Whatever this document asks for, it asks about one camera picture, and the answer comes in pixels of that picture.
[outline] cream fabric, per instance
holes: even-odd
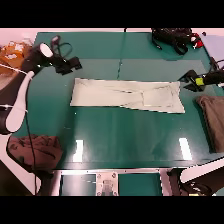
[[[167,113],[185,113],[180,82],[137,82],[75,79],[70,106],[117,106]]]

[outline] black bag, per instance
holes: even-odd
[[[152,42],[156,47],[162,50],[162,47],[155,41],[159,40],[173,46],[180,55],[187,53],[186,45],[191,42],[191,37],[191,28],[152,28]]]

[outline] brown cloth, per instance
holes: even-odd
[[[56,168],[62,155],[58,138],[46,135],[31,135],[31,139],[36,160],[36,170],[49,171]],[[9,140],[8,151],[20,163],[32,169],[34,168],[29,136],[22,138],[12,136]]]
[[[224,97],[203,95],[196,101],[203,110],[213,149],[224,152]]]

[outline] red object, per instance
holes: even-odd
[[[192,33],[192,37],[199,37],[199,35],[197,34],[197,33]],[[198,40],[196,43],[195,43],[195,48],[201,48],[201,47],[203,47],[204,46],[204,44],[203,44],[203,42],[201,41],[201,39],[200,40]]]

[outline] table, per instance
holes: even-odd
[[[57,169],[185,167],[223,156],[211,153],[202,111],[195,103],[201,93],[187,91],[182,84],[185,114],[69,106],[75,77],[176,81],[192,68],[199,73],[209,69],[204,48],[189,46],[180,57],[166,44],[158,50],[150,41],[151,33],[107,32],[38,33],[35,45],[49,44],[57,34],[72,45],[68,58],[78,56],[83,69],[61,76],[54,68],[45,68],[32,81],[28,95],[31,132],[60,139],[64,154]],[[204,94],[222,96],[223,90],[207,86]],[[14,135],[27,135],[25,122]],[[192,160],[183,159],[179,138],[188,140]],[[76,140],[84,143],[79,163],[72,160]]]

